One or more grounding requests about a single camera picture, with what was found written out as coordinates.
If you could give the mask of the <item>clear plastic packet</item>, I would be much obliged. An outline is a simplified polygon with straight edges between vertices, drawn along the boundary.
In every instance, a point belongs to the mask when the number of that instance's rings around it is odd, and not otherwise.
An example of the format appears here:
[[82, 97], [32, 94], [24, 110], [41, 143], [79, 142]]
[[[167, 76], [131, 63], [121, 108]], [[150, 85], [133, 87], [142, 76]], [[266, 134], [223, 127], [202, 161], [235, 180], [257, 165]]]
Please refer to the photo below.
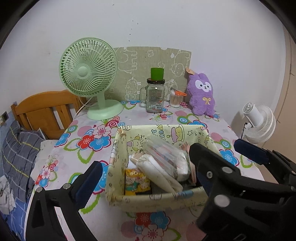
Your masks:
[[151, 155], [178, 182], [189, 179], [191, 169], [188, 155], [184, 150], [175, 147], [160, 137], [150, 136], [143, 143], [143, 151], [145, 154]]

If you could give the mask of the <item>white towel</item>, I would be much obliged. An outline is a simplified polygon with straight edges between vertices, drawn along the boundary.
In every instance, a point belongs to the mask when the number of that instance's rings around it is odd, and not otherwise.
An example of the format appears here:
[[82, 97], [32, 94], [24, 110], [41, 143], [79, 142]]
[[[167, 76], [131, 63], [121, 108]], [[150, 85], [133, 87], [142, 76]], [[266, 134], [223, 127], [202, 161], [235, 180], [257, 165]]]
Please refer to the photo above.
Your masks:
[[182, 185], [169, 175], [149, 154], [134, 153], [130, 156], [130, 161], [137, 166], [145, 176], [159, 188], [168, 193], [183, 191]]

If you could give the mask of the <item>green tissue pack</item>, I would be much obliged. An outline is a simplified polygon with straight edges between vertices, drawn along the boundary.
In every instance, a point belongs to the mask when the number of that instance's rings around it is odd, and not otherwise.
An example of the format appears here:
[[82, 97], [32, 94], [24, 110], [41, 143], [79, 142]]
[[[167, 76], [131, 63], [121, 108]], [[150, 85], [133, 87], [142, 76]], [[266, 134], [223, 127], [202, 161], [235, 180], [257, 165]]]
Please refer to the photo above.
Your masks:
[[196, 168], [195, 168], [195, 165], [190, 160], [190, 156], [189, 156], [190, 145], [187, 142], [184, 142], [181, 145], [181, 149], [184, 151], [186, 160], [189, 165], [189, 170], [190, 170], [189, 183], [195, 186], [197, 183]]

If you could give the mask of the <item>white floor fan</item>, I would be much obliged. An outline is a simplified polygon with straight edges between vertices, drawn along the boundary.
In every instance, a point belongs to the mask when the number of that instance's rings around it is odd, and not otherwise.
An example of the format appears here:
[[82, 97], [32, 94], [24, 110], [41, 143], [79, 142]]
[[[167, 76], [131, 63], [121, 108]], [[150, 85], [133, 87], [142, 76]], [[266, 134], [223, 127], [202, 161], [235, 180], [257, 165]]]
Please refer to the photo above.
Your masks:
[[254, 145], [269, 140], [276, 127], [276, 119], [272, 110], [268, 106], [248, 102], [242, 111], [248, 122], [241, 137]]

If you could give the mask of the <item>grey plaid pillow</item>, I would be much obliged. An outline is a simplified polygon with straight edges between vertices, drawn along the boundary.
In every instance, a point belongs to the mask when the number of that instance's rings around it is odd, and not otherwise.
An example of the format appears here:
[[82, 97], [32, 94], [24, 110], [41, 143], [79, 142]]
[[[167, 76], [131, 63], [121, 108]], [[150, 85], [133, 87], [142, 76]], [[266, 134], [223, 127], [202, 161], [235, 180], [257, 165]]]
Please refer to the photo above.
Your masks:
[[1, 151], [4, 175], [14, 197], [21, 202], [27, 202], [32, 193], [34, 180], [31, 172], [44, 140], [42, 132], [26, 130], [16, 120], [10, 125], [4, 139]]

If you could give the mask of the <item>floral tablecloth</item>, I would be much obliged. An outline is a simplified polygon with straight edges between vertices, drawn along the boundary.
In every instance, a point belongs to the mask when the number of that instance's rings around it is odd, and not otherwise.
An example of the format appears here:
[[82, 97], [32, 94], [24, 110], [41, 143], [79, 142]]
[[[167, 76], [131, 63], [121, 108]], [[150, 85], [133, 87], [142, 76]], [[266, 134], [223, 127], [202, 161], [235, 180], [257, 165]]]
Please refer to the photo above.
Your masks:
[[203, 233], [195, 220], [203, 205], [166, 209], [155, 212], [126, 212], [112, 206], [106, 199], [105, 187], [113, 142], [120, 126], [141, 125], [202, 125], [219, 153], [241, 174], [261, 180], [257, 165], [234, 150], [236, 134], [218, 114], [194, 115], [189, 104], [178, 108], [165, 104], [161, 113], [148, 113], [139, 101], [124, 101], [123, 111], [107, 120], [94, 121], [85, 113], [69, 125], [51, 149], [46, 163], [35, 168], [36, 187], [58, 189], [75, 179], [92, 164], [102, 164], [103, 173], [86, 206], [79, 211], [81, 217], [98, 240], [201, 240]]

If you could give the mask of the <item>cartoon fabric storage basket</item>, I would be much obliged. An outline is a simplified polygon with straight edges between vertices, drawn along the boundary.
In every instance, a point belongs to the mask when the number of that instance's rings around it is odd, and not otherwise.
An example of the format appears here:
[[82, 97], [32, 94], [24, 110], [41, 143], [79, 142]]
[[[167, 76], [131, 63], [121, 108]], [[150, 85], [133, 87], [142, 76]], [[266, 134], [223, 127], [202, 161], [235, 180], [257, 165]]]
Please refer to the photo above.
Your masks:
[[208, 197], [203, 187], [198, 186], [178, 193], [125, 194], [128, 157], [142, 150], [144, 142], [150, 136], [159, 137], [175, 147], [180, 147], [183, 143], [199, 143], [214, 153], [219, 153], [207, 129], [202, 125], [120, 126], [115, 134], [107, 170], [105, 195], [109, 204], [126, 212], [155, 212], [204, 205]]

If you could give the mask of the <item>cartoon tissue pack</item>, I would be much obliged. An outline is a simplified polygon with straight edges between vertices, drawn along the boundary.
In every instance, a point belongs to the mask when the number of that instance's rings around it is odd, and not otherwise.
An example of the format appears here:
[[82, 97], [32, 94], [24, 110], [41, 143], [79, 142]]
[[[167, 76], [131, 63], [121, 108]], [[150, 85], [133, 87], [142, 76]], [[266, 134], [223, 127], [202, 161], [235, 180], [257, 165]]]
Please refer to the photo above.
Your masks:
[[151, 181], [139, 169], [126, 169], [125, 195], [144, 195], [151, 193]]

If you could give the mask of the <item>purple plush bunny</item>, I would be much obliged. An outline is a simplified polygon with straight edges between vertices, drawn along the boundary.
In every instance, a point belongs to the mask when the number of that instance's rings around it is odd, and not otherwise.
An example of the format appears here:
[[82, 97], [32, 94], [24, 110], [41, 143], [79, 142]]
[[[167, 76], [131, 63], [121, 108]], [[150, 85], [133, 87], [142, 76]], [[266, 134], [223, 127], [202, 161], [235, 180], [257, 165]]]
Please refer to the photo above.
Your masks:
[[195, 73], [189, 68], [186, 68], [186, 72], [188, 73], [187, 91], [191, 96], [189, 104], [193, 114], [213, 116], [215, 114], [215, 99], [213, 87], [207, 75]]

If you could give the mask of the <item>cotton swab container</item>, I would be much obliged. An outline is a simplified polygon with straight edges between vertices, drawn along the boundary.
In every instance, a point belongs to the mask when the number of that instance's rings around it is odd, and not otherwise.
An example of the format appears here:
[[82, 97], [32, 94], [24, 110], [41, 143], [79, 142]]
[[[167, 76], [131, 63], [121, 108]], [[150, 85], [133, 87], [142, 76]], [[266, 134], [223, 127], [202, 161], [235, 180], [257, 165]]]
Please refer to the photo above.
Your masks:
[[169, 100], [170, 106], [174, 107], [174, 108], [178, 108], [186, 96], [187, 96], [186, 93], [184, 93], [180, 90], [176, 90], [174, 88], [171, 88], [170, 100]]

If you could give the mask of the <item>glass mason jar mug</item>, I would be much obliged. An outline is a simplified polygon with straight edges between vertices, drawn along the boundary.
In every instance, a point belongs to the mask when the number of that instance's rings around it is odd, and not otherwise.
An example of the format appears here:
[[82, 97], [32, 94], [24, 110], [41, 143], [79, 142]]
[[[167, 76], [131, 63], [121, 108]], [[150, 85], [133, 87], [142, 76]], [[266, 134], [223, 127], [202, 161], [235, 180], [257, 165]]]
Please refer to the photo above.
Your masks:
[[147, 79], [147, 85], [139, 92], [139, 100], [148, 113], [161, 113], [164, 107], [165, 80]]

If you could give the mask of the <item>green plastic cup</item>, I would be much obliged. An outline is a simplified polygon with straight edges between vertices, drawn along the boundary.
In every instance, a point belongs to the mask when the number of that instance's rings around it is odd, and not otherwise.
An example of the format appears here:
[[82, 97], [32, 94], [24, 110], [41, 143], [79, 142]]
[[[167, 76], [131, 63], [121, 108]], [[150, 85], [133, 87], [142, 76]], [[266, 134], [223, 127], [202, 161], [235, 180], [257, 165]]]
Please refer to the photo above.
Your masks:
[[164, 79], [164, 68], [151, 68], [151, 80], [162, 81]]

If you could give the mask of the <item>green desk fan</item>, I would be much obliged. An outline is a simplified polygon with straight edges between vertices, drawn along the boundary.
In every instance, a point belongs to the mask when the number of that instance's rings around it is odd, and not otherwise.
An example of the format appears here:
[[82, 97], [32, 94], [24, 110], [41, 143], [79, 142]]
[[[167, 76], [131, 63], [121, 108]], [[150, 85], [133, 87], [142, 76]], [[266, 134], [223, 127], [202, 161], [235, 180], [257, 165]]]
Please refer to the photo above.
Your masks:
[[123, 111], [123, 105], [114, 99], [105, 99], [105, 92], [115, 80], [117, 57], [114, 49], [98, 38], [82, 38], [66, 48], [59, 62], [63, 85], [74, 95], [92, 99], [87, 111], [91, 120], [105, 120]]

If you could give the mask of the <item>beige cartoon print board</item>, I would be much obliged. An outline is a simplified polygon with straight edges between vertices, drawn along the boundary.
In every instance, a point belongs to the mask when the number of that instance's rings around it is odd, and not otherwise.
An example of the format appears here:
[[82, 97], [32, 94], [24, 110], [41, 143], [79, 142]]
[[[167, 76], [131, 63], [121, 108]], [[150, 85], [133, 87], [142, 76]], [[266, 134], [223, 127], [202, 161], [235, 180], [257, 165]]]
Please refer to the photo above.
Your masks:
[[117, 73], [112, 85], [105, 92], [106, 99], [139, 100], [139, 92], [147, 85], [151, 68], [163, 68], [165, 100], [169, 100], [170, 89], [186, 91], [186, 68], [190, 65], [191, 52], [160, 47], [118, 47]]

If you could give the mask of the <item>wall socket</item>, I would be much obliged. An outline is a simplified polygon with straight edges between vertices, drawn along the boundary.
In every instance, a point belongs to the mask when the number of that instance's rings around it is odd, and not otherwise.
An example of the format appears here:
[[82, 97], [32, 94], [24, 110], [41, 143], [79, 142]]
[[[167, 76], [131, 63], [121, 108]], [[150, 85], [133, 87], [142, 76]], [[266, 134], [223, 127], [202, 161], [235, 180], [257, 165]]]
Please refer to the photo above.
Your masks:
[[2, 119], [2, 122], [5, 123], [9, 118], [9, 115], [8, 113], [5, 111], [2, 115], [1, 115], [1, 119]]

